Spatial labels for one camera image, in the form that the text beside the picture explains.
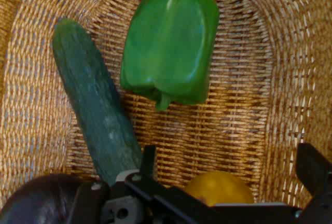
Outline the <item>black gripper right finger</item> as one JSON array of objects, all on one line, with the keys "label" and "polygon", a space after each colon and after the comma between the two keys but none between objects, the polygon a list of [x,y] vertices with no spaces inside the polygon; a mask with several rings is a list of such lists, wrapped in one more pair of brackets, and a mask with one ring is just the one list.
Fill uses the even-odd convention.
[{"label": "black gripper right finger", "polygon": [[331,223],[331,163],[311,144],[300,143],[296,175],[312,196],[297,223]]}]

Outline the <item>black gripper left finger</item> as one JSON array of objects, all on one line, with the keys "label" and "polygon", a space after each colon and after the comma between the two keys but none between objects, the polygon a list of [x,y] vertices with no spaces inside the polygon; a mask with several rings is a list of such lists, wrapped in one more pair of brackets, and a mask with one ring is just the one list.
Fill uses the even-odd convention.
[{"label": "black gripper left finger", "polygon": [[83,183],[70,223],[205,223],[208,207],[182,190],[155,180],[156,148],[146,146],[139,170],[123,171],[112,186]]}]

